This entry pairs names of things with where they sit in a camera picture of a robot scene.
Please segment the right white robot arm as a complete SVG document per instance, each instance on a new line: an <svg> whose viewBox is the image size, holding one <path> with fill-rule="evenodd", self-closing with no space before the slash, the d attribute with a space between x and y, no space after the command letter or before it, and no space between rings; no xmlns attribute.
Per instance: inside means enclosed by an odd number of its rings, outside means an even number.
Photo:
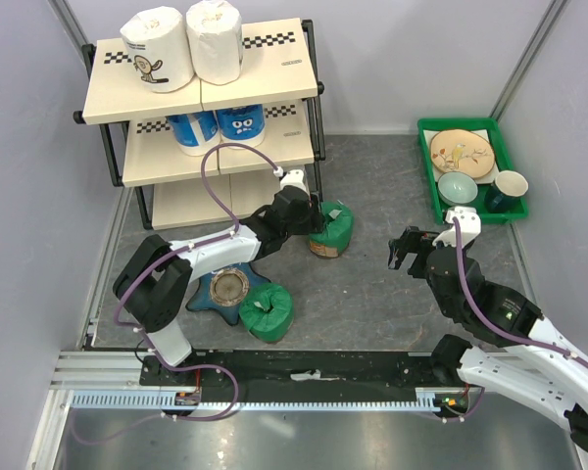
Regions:
<svg viewBox="0 0 588 470"><path fill-rule="evenodd" d="M523 294L485 279L479 263L467 255L480 232L478 221L458 217L441 233L410 226L389 241L388 265L398 269L407 255L415 255L408 273L426 281L444 316L540 375L447 335L429 360L430 376L440 385L461 380L527 406L568 431L588 453L588 355Z"/></svg>

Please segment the green roll front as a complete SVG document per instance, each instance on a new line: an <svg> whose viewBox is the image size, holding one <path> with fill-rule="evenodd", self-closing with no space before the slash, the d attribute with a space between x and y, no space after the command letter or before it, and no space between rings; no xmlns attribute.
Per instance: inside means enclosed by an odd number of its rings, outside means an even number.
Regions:
<svg viewBox="0 0 588 470"><path fill-rule="evenodd" d="M293 322L292 297L279 284L253 287L240 304L239 317L257 339L265 343L279 342Z"/></svg>

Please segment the plain white roll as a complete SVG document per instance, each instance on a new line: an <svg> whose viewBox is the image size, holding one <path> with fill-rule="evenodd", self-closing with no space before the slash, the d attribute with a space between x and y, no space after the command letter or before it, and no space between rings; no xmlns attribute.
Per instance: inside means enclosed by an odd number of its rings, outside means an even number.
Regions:
<svg viewBox="0 0 588 470"><path fill-rule="evenodd" d="M196 74L214 85L239 78L243 63L242 19L228 1L200 1L185 14Z"/></svg>

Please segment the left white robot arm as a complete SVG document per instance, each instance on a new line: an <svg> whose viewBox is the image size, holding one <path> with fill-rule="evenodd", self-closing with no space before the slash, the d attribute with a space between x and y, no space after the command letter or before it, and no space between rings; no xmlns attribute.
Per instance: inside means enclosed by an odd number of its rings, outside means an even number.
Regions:
<svg viewBox="0 0 588 470"><path fill-rule="evenodd" d="M113 285L119 309L162 363L162 374L184 385L195 374L192 347L177 321L190 283L230 265L266 258L292 236L320 233L324 217L319 197L292 185L274 194L271 204L237 220L226 230L193 240L168 242L147 237Z"/></svg>

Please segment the blue roll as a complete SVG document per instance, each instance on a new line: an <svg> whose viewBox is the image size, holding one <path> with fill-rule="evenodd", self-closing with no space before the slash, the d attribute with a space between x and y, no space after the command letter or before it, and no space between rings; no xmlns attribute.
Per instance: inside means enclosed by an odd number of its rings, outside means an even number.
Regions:
<svg viewBox="0 0 588 470"><path fill-rule="evenodd" d="M212 111L168 116L180 150L190 157L200 157L221 142L220 127Z"/></svg>
<svg viewBox="0 0 588 470"><path fill-rule="evenodd" d="M216 110L221 140L257 147L266 133L264 107L261 104Z"/></svg>

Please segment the white cartoon-print roll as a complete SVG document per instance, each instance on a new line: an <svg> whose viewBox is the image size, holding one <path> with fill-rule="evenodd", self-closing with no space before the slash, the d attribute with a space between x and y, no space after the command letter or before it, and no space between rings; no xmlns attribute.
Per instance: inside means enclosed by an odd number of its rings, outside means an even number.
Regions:
<svg viewBox="0 0 588 470"><path fill-rule="evenodd" d="M121 27L120 33L136 73L150 91L173 92L193 79L185 21L176 8L141 11Z"/></svg>

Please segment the green roll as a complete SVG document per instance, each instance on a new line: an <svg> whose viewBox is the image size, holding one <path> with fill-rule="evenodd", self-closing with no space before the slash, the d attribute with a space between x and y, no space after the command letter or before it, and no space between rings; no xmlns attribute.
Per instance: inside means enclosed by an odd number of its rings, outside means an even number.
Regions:
<svg viewBox="0 0 588 470"><path fill-rule="evenodd" d="M354 215L340 202L324 201L320 209L325 226L320 233L309 235L310 251L321 258L339 258L350 244L354 229Z"/></svg>
<svg viewBox="0 0 588 470"><path fill-rule="evenodd" d="M293 322L292 297L279 284L253 287L240 304L239 317L257 339L265 343L279 342Z"/></svg>

